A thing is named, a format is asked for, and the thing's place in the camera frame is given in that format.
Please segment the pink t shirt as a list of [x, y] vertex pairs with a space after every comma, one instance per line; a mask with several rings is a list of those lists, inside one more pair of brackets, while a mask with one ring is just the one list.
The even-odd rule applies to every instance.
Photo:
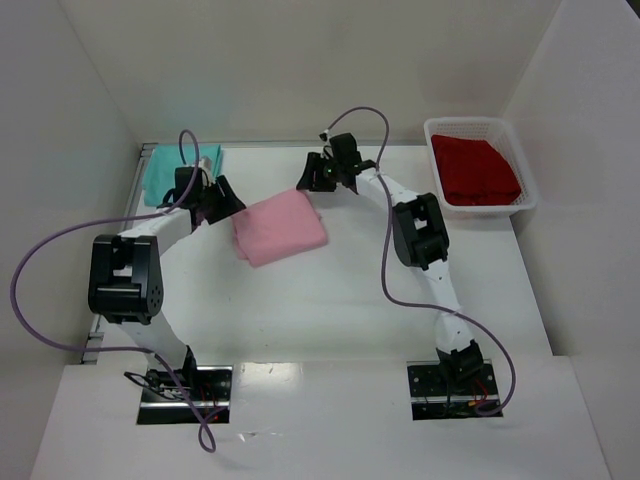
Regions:
[[325, 246], [328, 234], [308, 196], [289, 189], [232, 217], [237, 256], [261, 267]]

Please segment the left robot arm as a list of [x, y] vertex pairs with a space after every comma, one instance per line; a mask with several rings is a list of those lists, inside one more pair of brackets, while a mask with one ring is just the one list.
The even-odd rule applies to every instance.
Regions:
[[202, 224], [213, 224], [246, 209], [225, 176], [207, 185], [197, 178], [184, 203], [119, 235], [95, 238], [89, 276], [90, 310], [120, 327], [145, 351], [160, 379], [175, 374], [190, 389], [202, 376], [191, 348], [172, 330], [162, 312], [161, 256]]

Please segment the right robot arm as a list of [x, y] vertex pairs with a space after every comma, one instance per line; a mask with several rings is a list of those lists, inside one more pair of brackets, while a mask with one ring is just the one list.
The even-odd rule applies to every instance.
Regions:
[[333, 192], [341, 185], [387, 211], [385, 244], [394, 248], [400, 263], [428, 288], [438, 312], [435, 321], [439, 369], [451, 392], [473, 383], [483, 357], [453, 287], [448, 249], [450, 240], [437, 198], [419, 194], [381, 172], [365, 160], [350, 133], [320, 134], [323, 151], [307, 155], [296, 188], [308, 192]]

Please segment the teal folded t shirt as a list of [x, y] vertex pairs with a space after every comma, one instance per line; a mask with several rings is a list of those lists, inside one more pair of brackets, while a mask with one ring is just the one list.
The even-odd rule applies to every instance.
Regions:
[[[200, 146], [200, 157], [207, 157], [210, 162], [205, 165], [215, 179], [222, 168], [223, 152], [219, 144]], [[158, 207], [165, 194], [174, 187], [174, 171], [182, 166], [179, 146], [158, 145], [155, 147], [142, 180], [144, 204], [147, 207]]]

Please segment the red t shirt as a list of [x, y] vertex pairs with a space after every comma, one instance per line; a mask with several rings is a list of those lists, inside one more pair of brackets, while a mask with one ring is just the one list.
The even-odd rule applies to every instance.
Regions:
[[506, 161], [486, 140], [433, 135], [445, 200], [454, 206], [502, 206], [522, 193]]

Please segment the white plastic basket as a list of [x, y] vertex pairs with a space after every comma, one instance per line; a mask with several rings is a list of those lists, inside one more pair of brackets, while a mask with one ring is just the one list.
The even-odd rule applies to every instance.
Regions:
[[[436, 189], [443, 208], [458, 218], [509, 217], [517, 212], [531, 210], [538, 199], [535, 181], [520, 142], [506, 121], [492, 117], [440, 117], [424, 123], [425, 139]], [[522, 189], [521, 195], [509, 205], [502, 206], [454, 206], [445, 200], [439, 178], [431, 137], [443, 135], [460, 139], [486, 140], [512, 168]]]

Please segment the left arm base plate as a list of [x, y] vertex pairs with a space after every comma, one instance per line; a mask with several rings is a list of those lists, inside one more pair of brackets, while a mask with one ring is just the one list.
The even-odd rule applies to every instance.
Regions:
[[[125, 377], [142, 388], [138, 425], [197, 424], [175, 382], [165, 371], [148, 370], [144, 375], [125, 372]], [[233, 367], [202, 366], [197, 370], [195, 387], [184, 384], [184, 389], [209, 424], [227, 424], [230, 418]]]

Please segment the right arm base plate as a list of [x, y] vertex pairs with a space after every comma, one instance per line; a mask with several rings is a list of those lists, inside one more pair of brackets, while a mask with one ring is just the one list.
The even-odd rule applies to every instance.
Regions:
[[461, 387], [450, 387], [435, 361], [407, 364], [407, 377], [414, 421], [480, 418], [476, 411], [501, 405], [490, 361], [479, 375]]

